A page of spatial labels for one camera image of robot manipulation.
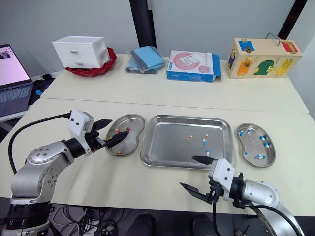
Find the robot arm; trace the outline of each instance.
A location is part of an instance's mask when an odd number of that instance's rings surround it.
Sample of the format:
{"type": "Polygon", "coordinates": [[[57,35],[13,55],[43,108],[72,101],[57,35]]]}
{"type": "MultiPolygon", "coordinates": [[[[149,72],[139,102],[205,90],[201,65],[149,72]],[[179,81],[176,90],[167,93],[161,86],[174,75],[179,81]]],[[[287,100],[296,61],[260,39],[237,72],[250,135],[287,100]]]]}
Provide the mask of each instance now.
{"type": "Polygon", "coordinates": [[[110,140],[98,137],[100,130],[112,120],[94,118],[85,112],[71,111],[68,128],[71,139],[54,142],[32,151],[25,166],[13,177],[10,209],[4,236],[44,236],[48,232],[50,201],[60,173],[82,155],[120,143],[128,131],[116,134],[110,140]]]}
{"type": "Polygon", "coordinates": [[[198,189],[181,183],[181,185],[194,197],[204,200],[210,204],[217,201],[219,196],[227,201],[232,198],[233,205],[237,208],[245,209],[249,207],[255,211],[265,227],[275,236],[296,236],[292,225],[296,227],[299,236],[304,236],[302,229],[294,216],[284,207],[280,201],[280,196],[276,188],[272,185],[260,181],[243,181],[243,173],[238,177],[234,176],[235,169],[226,159],[213,159],[208,156],[194,156],[196,161],[203,164],[211,164],[209,170],[210,193],[201,194],[198,189]]]}

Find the yellow door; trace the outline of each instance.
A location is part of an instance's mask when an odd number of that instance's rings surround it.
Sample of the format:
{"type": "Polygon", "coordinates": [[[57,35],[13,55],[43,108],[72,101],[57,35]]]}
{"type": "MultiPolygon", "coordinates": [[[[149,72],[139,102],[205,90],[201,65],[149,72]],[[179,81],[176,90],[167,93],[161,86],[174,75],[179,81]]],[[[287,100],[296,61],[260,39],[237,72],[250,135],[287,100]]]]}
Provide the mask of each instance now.
{"type": "Polygon", "coordinates": [[[293,64],[293,59],[285,60],[284,63],[279,67],[279,69],[276,72],[276,76],[280,76],[283,73],[285,73],[293,64]]]}

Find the rectangular metal tray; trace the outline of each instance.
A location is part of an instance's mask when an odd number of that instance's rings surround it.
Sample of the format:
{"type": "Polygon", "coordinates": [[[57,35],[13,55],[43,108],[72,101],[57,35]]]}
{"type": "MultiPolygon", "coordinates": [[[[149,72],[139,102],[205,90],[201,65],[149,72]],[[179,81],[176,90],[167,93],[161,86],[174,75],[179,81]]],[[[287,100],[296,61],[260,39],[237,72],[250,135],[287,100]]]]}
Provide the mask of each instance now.
{"type": "Polygon", "coordinates": [[[210,157],[226,158],[232,163],[232,134],[225,120],[158,115],[149,122],[140,157],[149,166],[208,170],[210,166],[191,159],[206,155],[207,150],[210,157]]]}

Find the wooden lock box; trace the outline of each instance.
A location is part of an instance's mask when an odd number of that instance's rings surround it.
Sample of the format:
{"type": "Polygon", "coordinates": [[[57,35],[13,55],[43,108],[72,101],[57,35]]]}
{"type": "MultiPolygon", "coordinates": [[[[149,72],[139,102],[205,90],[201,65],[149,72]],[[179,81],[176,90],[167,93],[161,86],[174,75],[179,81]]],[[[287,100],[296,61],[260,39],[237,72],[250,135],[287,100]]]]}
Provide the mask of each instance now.
{"type": "Polygon", "coordinates": [[[283,78],[303,56],[292,40],[234,38],[230,78],[283,78]]]}

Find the drawer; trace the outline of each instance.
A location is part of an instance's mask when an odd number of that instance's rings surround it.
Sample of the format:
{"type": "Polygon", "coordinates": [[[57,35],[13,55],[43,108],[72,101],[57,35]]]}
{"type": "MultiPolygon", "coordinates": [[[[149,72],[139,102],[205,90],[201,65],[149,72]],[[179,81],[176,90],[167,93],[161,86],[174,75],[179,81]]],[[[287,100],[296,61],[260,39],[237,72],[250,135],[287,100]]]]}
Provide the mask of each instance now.
{"type": "Polygon", "coordinates": [[[95,57],[95,55],[99,55],[102,50],[98,52],[94,52],[94,48],[92,45],[84,45],[84,44],[54,44],[56,52],[59,57],[95,57]]]}
{"type": "Polygon", "coordinates": [[[100,68],[103,66],[95,57],[79,58],[79,57],[60,57],[64,67],[70,68],[100,68]]]}

